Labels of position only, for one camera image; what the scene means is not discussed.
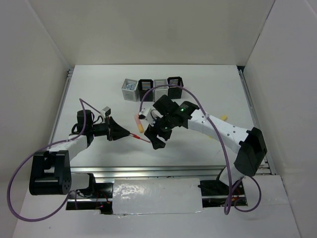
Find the orange pastel highlighter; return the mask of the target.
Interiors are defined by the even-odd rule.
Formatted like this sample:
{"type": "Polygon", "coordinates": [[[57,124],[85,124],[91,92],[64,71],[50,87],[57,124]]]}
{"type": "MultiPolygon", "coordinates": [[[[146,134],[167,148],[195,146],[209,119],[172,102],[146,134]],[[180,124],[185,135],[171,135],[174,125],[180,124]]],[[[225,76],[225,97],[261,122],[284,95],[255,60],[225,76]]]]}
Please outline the orange pastel highlighter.
{"type": "Polygon", "coordinates": [[[139,132],[144,133],[144,128],[143,128],[143,125],[141,123],[141,120],[139,119],[139,115],[135,115],[134,119],[135,119],[135,122],[136,122],[136,125],[137,125],[139,132]]]}

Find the red gel pen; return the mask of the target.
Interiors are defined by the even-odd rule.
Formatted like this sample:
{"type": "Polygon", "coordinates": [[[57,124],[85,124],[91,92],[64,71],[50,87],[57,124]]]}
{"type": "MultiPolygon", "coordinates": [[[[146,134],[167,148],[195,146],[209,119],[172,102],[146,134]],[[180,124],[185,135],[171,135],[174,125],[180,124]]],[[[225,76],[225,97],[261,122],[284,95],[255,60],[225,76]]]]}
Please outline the red gel pen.
{"type": "Polygon", "coordinates": [[[147,143],[151,143],[149,140],[143,139],[143,138],[141,138],[140,136],[138,136],[136,134],[130,133],[129,135],[132,136],[135,139],[142,140],[142,141],[147,142],[147,143]]]}

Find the blue patterned tape roll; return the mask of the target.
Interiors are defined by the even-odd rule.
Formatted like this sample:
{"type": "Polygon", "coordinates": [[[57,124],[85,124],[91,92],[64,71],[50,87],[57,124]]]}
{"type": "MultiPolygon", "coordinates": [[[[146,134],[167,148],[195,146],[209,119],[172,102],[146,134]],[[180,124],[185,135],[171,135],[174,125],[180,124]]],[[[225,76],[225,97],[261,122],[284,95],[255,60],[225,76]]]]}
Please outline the blue patterned tape roll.
{"type": "Polygon", "coordinates": [[[132,83],[127,84],[127,85],[125,86],[125,89],[126,89],[126,90],[130,90],[130,91],[134,91],[135,88],[136,88],[136,85],[135,85],[135,84],[132,84],[132,83]]]}

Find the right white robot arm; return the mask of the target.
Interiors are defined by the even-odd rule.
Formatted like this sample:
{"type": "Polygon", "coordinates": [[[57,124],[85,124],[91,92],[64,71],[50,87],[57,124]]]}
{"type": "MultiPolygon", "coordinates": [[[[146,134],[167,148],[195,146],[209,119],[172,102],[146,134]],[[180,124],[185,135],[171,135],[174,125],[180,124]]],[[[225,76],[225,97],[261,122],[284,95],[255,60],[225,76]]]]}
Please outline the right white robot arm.
{"type": "Polygon", "coordinates": [[[144,134],[155,150],[165,147],[175,127],[183,127],[210,136],[236,153],[235,161],[229,169],[220,173],[216,182],[216,189],[221,194],[228,194],[233,184],[242,177],[253,177],[267,154],[260,129],[253,127],[247,130],[234,126],[204,113],[198,105],[189,101],[178,105],[163,95],[152,107],[141,109],[138,118],[148,122],[144,134]]]}

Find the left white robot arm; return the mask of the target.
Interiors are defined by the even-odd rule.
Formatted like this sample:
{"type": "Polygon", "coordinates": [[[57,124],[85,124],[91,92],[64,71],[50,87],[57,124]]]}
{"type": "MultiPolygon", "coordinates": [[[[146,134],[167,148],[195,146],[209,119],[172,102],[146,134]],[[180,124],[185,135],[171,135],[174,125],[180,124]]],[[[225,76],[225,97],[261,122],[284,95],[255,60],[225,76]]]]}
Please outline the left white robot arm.
{"type": "Polygon", "coordinates": [[[40,150],[33,156],[29,192],[31,195],[66,195],[71,190],[72,175],[70,161],[86,150],[94,138],[105,136],[116,141],[130,136],[130,132],[106,112],[103,122],[95,124],[91,110],[77,112],[77,123],[66,142],[48,150],[40,150]]]}

